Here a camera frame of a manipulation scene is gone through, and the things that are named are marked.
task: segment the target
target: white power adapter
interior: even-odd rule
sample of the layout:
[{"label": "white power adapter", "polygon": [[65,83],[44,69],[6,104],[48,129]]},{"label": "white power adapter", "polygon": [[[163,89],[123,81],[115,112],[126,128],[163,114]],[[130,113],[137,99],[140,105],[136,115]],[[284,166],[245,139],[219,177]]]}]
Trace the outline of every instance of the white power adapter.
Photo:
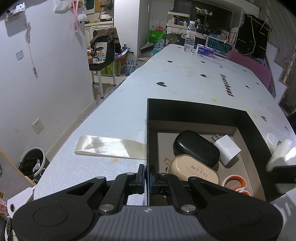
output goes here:
[{"label": "white power adapter", "polygon": [[215,141],[214,145],[220,151],[220,161],[225,166],[241,151],[237,144],[235,144],[228,135],[223,137],[215,135],[212,139]]},{"label": "white power adapter", "polygon": [[13,215],[21,206],[32,201],[34,197],[35,187],[36,186],[32,188],[27,188],[24,191],[7,200],[7,210],[11,218],[13,218]]}]

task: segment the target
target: broom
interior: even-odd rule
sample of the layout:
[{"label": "broom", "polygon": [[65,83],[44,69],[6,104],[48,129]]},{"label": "broom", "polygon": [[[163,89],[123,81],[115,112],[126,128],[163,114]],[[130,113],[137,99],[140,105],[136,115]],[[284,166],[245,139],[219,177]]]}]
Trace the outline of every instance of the broom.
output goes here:
[{"label": "broom", "polygon": [[150,25],[150,17],[149,17],[149,5],[148,5],[148,34],[147,34],[147,43],[144,47],[141,48],[141,53],[148,52],[153,50],[154,44],[149,42],[149,25]]}]

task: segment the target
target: green plastic bag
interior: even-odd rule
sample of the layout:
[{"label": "green plastic bag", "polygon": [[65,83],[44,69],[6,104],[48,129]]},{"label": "green plastic bag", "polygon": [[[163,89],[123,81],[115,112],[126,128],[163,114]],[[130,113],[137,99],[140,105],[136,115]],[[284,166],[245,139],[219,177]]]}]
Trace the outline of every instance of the green plastic bag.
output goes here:
[{"label": "green plastic bag", "polygon": [[157,30],[149,30],[149,42],[156,44],[158,40],[164,39],[165,33]]}]

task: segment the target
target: baseboard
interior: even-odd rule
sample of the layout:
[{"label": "baseboard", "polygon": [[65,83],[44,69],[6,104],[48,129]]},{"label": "baseboard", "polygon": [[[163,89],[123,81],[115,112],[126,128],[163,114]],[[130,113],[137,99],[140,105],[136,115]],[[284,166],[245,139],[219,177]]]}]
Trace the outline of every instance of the baseboard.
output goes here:
[{"label": "baseboard", "polygon": [[49,162],[55,156],[57,151],[63,145],[65,140],[71,135],[71,133],[76,129],[79,123],[87,116],[88,113],[96,106],[96,100],[93,100],[73,121],[72,123],[64,130],[64,132],[59,136],[59,138],[54,142],[48,152],[45,154]]}]

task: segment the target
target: electrical outlet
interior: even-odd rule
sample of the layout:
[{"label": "electrical outlet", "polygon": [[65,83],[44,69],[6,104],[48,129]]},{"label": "electrical outlet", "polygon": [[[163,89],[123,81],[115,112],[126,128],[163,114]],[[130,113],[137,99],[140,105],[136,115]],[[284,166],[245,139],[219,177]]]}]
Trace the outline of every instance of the electrical outlet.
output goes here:
[{"label": "electrical outlet", "polygon": [[44,126],[40,120],[40,118],[38,118],[34,123],[33,123],[33,129],[34,131],[39,134],[43,129],[44,129]]}]

